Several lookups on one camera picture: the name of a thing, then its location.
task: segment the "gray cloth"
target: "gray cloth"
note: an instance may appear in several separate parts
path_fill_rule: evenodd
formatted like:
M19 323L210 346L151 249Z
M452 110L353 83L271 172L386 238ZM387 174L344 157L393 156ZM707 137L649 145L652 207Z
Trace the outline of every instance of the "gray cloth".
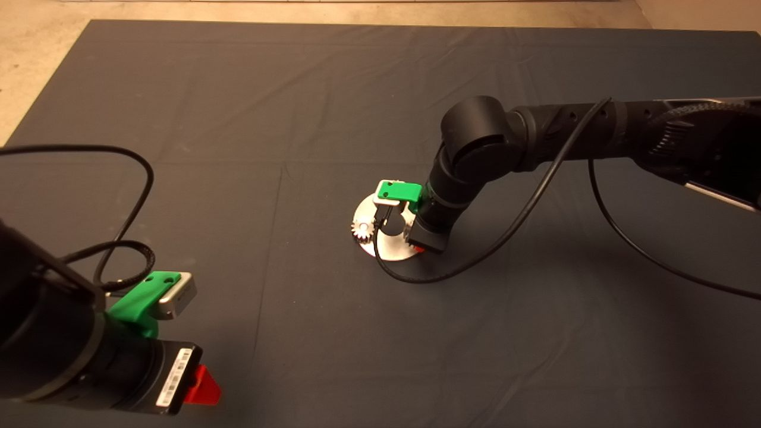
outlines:
M156 168L127 235L199 294L161 336L223 389L175 418L0 404L6 426L759 426L761 304L634 254L584 162L527 224L445 283L385 276L349 234L383 178L423 182L443 113L520 104L761 94L757 34L94 21L10 145L124 146ZM488 245L544 168L490 184L431 274ZM691 273L761 292L761 221L627 160L614 216ZM107 155L2 160L0 217L54 254L111 238L142 185ZM137 257L113 259L111 276ZM78 269L88 273L92 263Z

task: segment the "barcode label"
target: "barcode label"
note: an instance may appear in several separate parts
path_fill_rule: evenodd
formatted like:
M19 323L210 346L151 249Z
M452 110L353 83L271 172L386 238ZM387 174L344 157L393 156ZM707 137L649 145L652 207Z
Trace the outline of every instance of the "barcode label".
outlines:
M177 390L177 387L180 386L180 379L183 378L183 373L185 372L185 367L187 367L191 354L193 354L191 348L183 348L177 353L177 358L174 359L174 364L172 364L172 369L169 371L167 381L164 382L164 387L158 395L158 400L156 400L157 406L169 407L169 404L172 403L174 392Z

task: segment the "gear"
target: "gear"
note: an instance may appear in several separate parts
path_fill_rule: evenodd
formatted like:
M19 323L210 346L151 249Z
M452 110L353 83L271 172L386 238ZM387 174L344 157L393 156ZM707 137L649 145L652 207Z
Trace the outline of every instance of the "gear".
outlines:
M360 244L367 244L375 233L372 219L355 219L352 222L352 235Z

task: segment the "metal plate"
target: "metal plate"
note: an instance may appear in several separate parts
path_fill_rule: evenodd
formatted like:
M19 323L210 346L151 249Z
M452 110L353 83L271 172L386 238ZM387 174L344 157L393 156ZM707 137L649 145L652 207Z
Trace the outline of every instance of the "metal plate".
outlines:
M376 210L376 206L373 203L373 196L374 194L371 194L359 203L359 206L354 211L353 219L373 219ZM404 211L402 211L402 217L404 217L407 225L411 225L412 221L415 219L415 214L405 207ZM375 233L380 233L380 235L378 235L378 251L383 260L406 260L418 253L415 247L407 244L404 240L404 234L389 236L380 231L376 231ZM365 250L365 253L375 257L372 241L367 244L361 244L358 242L357 245Z

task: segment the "green 3d-printed part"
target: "green 3d-printed part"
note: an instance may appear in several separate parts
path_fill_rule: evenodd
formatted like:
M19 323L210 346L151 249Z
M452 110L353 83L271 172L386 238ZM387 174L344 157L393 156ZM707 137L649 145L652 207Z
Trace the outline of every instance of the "green 3d-printed part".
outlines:
M119 299L108 313L135 328L143 337L155 339L158 336L158 321L149 313L151 306L180 280L179 272L162 272L156 270L145 277L141 283Z
M388 200L400 200L409 203L409 210L413 214L418 212L418 200L423 186L417 183L404 183L402 181L384 180L378 191L378 197Z

